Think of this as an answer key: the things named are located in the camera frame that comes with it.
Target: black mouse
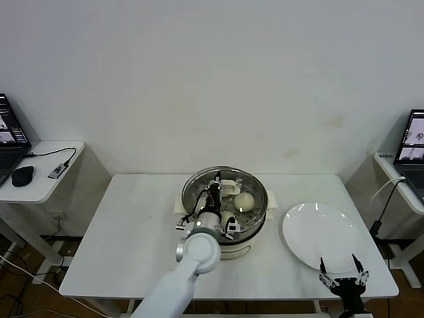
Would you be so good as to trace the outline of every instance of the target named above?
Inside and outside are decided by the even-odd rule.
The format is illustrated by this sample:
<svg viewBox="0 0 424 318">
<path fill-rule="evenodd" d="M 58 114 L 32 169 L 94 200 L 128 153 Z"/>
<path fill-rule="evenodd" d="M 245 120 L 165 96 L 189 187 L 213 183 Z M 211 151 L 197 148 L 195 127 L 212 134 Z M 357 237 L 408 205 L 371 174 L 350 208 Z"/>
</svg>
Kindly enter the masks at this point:
<svg viewBox="0 0 424 318">
<path fill-rule="evenodd" d="M 12 184 L 15 187 L 23 187 L 32 181 L 32 175 L 34 174 L 34 167 L 27 166 L 16 169 L 12 173 Z"/>
</svg>

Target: laptop screen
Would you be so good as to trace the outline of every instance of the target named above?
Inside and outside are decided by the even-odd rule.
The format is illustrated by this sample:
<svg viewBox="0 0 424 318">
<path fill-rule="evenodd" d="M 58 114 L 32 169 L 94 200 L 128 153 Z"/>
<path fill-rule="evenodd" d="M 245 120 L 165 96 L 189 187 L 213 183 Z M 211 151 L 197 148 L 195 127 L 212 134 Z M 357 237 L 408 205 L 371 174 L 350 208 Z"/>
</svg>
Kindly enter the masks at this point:
<svg viewBox="0 0 424 318">
<path fill-rule="evenodd" d="M 5 94 L 0 93 L 0 147 L 24 146 L 28 143 Z"/>
<path fill-rule="evenodd" d="M 424 162 L 424 109 L 413 109 L 396 155 L 396 162 Z"/>
</svg>

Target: steamed bun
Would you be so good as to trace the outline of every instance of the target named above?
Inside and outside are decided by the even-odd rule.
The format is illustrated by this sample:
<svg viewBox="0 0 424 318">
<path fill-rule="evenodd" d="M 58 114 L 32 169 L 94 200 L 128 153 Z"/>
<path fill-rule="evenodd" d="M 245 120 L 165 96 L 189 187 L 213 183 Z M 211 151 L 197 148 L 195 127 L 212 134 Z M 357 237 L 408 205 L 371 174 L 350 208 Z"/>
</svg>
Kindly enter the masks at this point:
<svg viewBox="0 0 424 318">
<path fill-rule="evenodd" d="M 254 207 L 253 195 L 247 192 L 242 192 L 234 198 L 234 206 L 237 211 L 249 212 Z"/>
</svg>

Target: small white desk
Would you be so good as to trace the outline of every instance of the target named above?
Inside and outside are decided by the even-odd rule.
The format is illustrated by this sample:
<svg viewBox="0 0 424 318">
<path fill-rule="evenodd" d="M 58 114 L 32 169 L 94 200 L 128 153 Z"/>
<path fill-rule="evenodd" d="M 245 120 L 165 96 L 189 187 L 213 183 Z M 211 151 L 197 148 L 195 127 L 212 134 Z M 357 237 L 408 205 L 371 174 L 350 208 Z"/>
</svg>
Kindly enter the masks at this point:
<svg viewBox="0 0 424 318">
<path fill-rule="evenodd" d="M 176 266 L 180 217 L 174 198 L 190 175 L 116 175 L 65 276 L 65 296 L 140 299 L 161 275 Z M 360 259 L 370 271 L 364 297 L 392 297 L 398 287 L 339 177 L 331 174 L 259 174 L 274 192 L 278 210 L 266 220 L 252 250 L 223 260 L 198 278 L 195 299 L 334 299 L 318 271 L 298 260 L 282 242 L 282 219 L 298 203 L 318 201 L 340 209 L 364 235 L 368 251 Z M 356 276 L 354 270 L 345 273 Z"/>
<path fill-rule="evenodd" d="M 401 176 L 393 165 L 395 156 L 395 152 L 376 152 L 374 154 L 375 161 L 387 175 L 389 180 Z M 397 190 L 412 211 L 418 215 L 424 215 L 424 205 L 418 200 L 416 194 L 412 192 L 407 183 L 397 185 Z M 415 275 L 411 265 L 409 265 L 409 261 L 424 250 L 424 234 L 404 250 L 401 250 L 396 244 L 391 244 L 389 246 L 395 256 L 395 258 L 390 260 L 390 269 L 401 270 L 412 288 L 421 288 L 421 282 L 417 275 Z"/>
<path fill-rule="evenodd" d="M 74 157 L 69 163 L 68 169 L 58 178 L 50 179 L 47 176 L 61 163 L 64 163 L 72 155 L 73 150 L 65 150 L 55 154 L 43 157 L 25 158 L 17 168 L 24 166 L 34 166 L 34 176 L 28 185 L 23 187 L 14 187 L 12 185 L 11 177 L 0 187 L 0 203 L 20 203 L 20 204 L 33 204 L 45 202 L 53 191 L 56 189 L 60 181 L 71 169 L 72 164 L 77 160 L 78 156 L 84 149 L 84 143 L 80 141 L 41 141 L 31 142 L 31 152 L 35 154 L 43 154 L 54 150 L 74 147 L 77 149 Z M 63 245 L 63 241 L 57 241 L 53 246 L 46 243 L 28 224 L 25 220 L 17 217 L 15 220 L 8 220 L 6 224 L 12 228 L 18 235 L 23 237 L 32 247 L 39 253 L 46 257 L 38 272 L 48 272 L 53 265 L 61 265 L 62 256 L 58 251 Z M 72 258 L 65 257 L 63 265 L 69 266 Z M 34 280 L 35 284 L 41 284 L 39 281 Z"/>
</svg>

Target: power cord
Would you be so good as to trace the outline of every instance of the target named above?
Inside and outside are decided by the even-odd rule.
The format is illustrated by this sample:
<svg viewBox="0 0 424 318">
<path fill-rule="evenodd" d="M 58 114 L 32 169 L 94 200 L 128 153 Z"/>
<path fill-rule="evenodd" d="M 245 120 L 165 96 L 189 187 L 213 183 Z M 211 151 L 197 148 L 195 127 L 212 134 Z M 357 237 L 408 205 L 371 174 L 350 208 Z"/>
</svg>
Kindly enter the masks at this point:
<svg viewBox="0 0 424 318">
<path fill-rule="evenodd" d="M 22 262 L 24 263 L 24 265 L 25 265 L 25 268 L 26 269 L 28 269 L 28 264 L 27 264 L 27 262 L 25 262 L 25 260 L 20 256 L 20 255 L 18 255 L 17 253 L 14 253 L 14 252 L 11 252 L 11 251 L 8 251 L 8 250 L 2 250 L 2 251 L 4 251 L 4 252 L 8 252 L 8 253 L 10 253 L 10 254 L 13 254 L 13 255 L 15 255 L 15 256 L 17 256 L 18 258 L 20 258 L 21 260 L 22 260 Z M 62 268 L 62 265 L 63 265 L 63 263 L 64 263 L 64 257 L 62 256 L 62 262 L 60 263 L 60 267 Z M 11 309 L 10 309 L 10 311 L 9 311 L 9 314 L 8 314 L 8 317 L 10 317 L 11 315 L 12 315 L 12 312 L 13 312 L 13 310 L 14 310 L 14 308 L 15 308 L 15 306 L 16 306 L 16 309 L 15 309 L 15 315 L 22 315 L 23 314 L 23 309 L 24 309 L 24 304 L 23 304 L 23 301 L 22 301 L 22 299 L 23 299 L 23 294 L 24 294 L 24 292 L 25 292 L 25 289 L 27 288 L 27 286 L 28 286 L 28 284 L 29 284 L 29 282 L 30 282 L 30 279 L 29 279 L 29 276 L 28 275 L 20 275 L 20 274 L 17 274 L 17 273 L 14 273 L 14 272 L 12 272 L 12 271 L 10 271 L 10 270 L 8 270 L 6 267 L 4 267 L 4 266 L 2 266 L 3 267 L 3 269 L 4 270 L 6 270 L 7 272 L 9 272 L 9 273 L 11 273 L 11 274 L 13 274 L 13 275 L 16 275 L 16 276 L 23 276 L 23 277 L 25 277 L 25 282 L 24 282 L 24 285 L 22 286 L 22 288 L 21 288 L 21 291 L 19 292 L 19 295 L 18 296 L 14 296 L 14 295 L 10 295 L 10 294 L 8 294 L 8 295 L 5 295 L 5 296 L 3 296 L 3 297 L 1 297 L 0 298 L 0 300 L 2 300 L 2 299 L 4 299 L 5 297 L 10 297 L 10 298 L 12 298 L 12 299 L 14 299 L 15 300 L 15 302 L 13 303 L 13 305 L 12 305 L 12 307 L 11 307 Z M 56 272 L 47 272 L 47 273 L 39 273 L 39 274 L 34 274 L 35 276 L 39 276 L 39 275 L 49 275 L 49 274 L 56 274 L 57 273 L 57 271 Z"/>
<path fill-rule="evenodd" d="M 378 235 L 378 230 L 380 230 L 380 227 L 382 226 L 382 217 L 383 217 L 383 215 L 384 215 L 384 213 L 386 212 L 386 209 L 387 209 L 387 206 L 389 205 L 389 202 L 390 202 L 390 199 L 392 198 L 392 195 L 393 195 L 393 193 L 394 193 L 394 191 L 395 191 L 395 189 L 396 189 L 396 187 L 398 186 L 398 184 L 400 184 L 401 182 L 406 182 L 405 181 L 405 179 L 401 179 L 401 180 L 399 180 L 398 182 L 396 182 L 395 183 L 395 186 L 393 187 L 393 189 L 392 189 L 392 192 L 390 192 L 390 195 L 389 195 L 389 198 L 387 199 L 387 202 L 386 202 L 386 204 L 384 205 L 384 209 L 383 209 L 383 211 L 382 211 L 382 214 L 380 215 L 380 217 L 378 218 L 378 220 L 375 220 L 374 221 L 374 223 L 372 224 L 372 226 L 371 226 L 371 229 L 370 229 L 370 234 L 371 234 L 371 237 L 375 240 L 375 238 L 377 237 L 377 235 Z"/>
<path fill-rule="evenodd" d="M 12 265 L 13 267 L 15 267 L 15 268 L 17 268 L 17 269 L 19 269 L 19 270 L 22 270 L 24 273 L 28 274 L 29 276 L 31 276 L 31 277 L 32 277 L 32 278 L 34 278 L 35 280 L 38 280 L 38 281 L 39 281 L 39 282 L 41 282 L 42 284 L 47 285 L 48 287 L 50 287 L 51 289 L 53 289 L 55 292 L 57 292 L 57 293 L 60 295 L 60 292 L 59 292 L 59 291 L 58 291 L 55 287 L 53 287 L 52 285 L 50 285 L 49 283 L 47 283 L 47 282 L 45 282 L 45 281 L 43 281 L 43 280 L 39 280 L 36 276 L 32 275 L 32 274 L 31 274 L 30 272 L 28 272 L 27 270 L 24 270 L 23 268 L 21 268 L 21 267 L 19 267 L 19 266 L 15 265 L 15 264 L 13 264 L 12 262 L 9 262 L 6 258 L 4 258 L 4 257 L 3 257 L 3 256 L 1 256 L 1 255 L 0 255 L 0 258 L 1 258 L 1 259 L 3 259 L 5 262 L 9 263 L 10 265 Z M 102 316 L 102 317 L 105 317 L 105 318 L 112 318 L 112 317 L 106 316 L 106 315 L 104 315 L 104 314 L 102 314 L 102 313 L 98 312 L 97 310 L 95 310 L 95 309 L 93 309 L 93 308 L 91 308 L 91 307 L 87 306 L 86 304 L 84 304 L 84 303 L 82 303 L 82 302 L 80 302 L 80 301 L 76 300 L 76 299 L 75 299 L 75 298 L 73 298 L 73 297 L 70 297 L 70 299 L 72 299 L 72 300 L 73 300 L 73 301 L 75 301 L 76 303 L 79 303 L 81 306 L 83 306 L 83 307 L 87 308 L 88 310 L 91 310 L 92 312 L 94 312 L 94 313 L 96 313 L 96 314 L 98 314 L 98 315 L 100 315 L 100 316 Z"/>
<path fill-rule="evenodd" d="M 370 200 L 370 205 L 372 204 L 372 201 L 374 200 L 374 198 L 388 185 L 388 184 L 390 184 L 391 182 L 393 182 L 393 181 L 396 181 L 396 180 L 405 180 L 406 178 L 405 177 L 397 177 L 397 178 L 394 178 L 394 179 L 391 179 L 391 180 L 389 180 L 389 181 L 387 181 L 372 197 L 371 197 L 371 200 Z"/>
<path fill-rule="evenodd" d="M 182 218 L 181 218 L 181 221 L 183 221 L 183 223 L 184 223 L 184 221 L 188 223 L 188 219 L 189 219 L 189 218 L 190 218 L 190 217 L 191 217 L 191 216 L 195 213 L 195 211 L 196 211 L 196 207 L 197 207 L 197 204 L 199 203 L 199 200 L 200 200 L 201 195 L 202 195 L 202 194 L 204 194 L 205 192 L 208 192 L 208 189 L 204 189 L 204 190 L 201 190 L 201 191 L 200 191 L 199 195 L 197 196 L 196 202 L 194 203 L 193 211 L 192 211 L 189 215 L 186 215 L 186 216 L 184 216 L 184 217 L 182 217 Z"/>
<path fill-rule="evenodd" d="M 60 313 L 59 311 L 53 310 L 53 309 L 39 309 L 36 311 L 33 311 L 32 313 L 25 313 L 24 315 L 17 315 L 17 316 L 8 316 L 8 317 L 0 317 L 0 318 L 18 318 L 18 317 L 27 317 L 27 316 L 31 316 L 34 315 L 36 313 L 42 313 L 43 311 L 49 311 L 51 313 L 55 313 L 57 315 L 61 315 L 63 317 L 67 317 L 67 318 L 79 318 L 78 316 L 72 316 L 72 315 L 66 315 L 64 313 Z"/>
<path fill-rule="evenodd" d="M 54 233 L 52 233 L 52 234 L 50 234 L 47 238 L 46 238 L 46 240 L 48 240 L 50 237 L 52 237 L 53 235 L 56 235 L 56 234 L 58 234 L 59 232 L 60 232 L 60 218 L 55 218 L 55 220 L 57 220 L 57 222 L 58 222 L 58 230 L 56 231 L 56 232 L 54 232 Z"/>
<path fill-rule="evenodd" d="M 47 152 L 47 153 L 45 153 L 45 154 L 35 154 L 35 153 L 33 153 L 33 152 L 30 152 L 30 153 L 28 153 L 28 154 L 25 154 L 24 155 L 24 158 L 32 158 L 32 157 L 41 157 L 41 156 L 48 156 L 49 154 L 55 154 L 55 153 L 57 153 L 57 152 L 61 152 L 61 151 L 64 151 L 64 150 L 73 150 L 74 152 L 72 153 L 72 155 L 70 156 L 70 158 L 69 159 L 67 159 L 65 162 L 64 162 L 64 166 L 65 167 L 68 167 L 69 166 L 69 162 L 71 161 L 71 159 L 75 156 L 75 154 L 77 153 L 77 148 L 75 148 L 75 147 L 66 147 L 66 148 L 62 148 L 62 149 L 59 149 L 59 150 L 55 150 L 55 151 L 51 151 L 51 152 Z"/>
</svg>

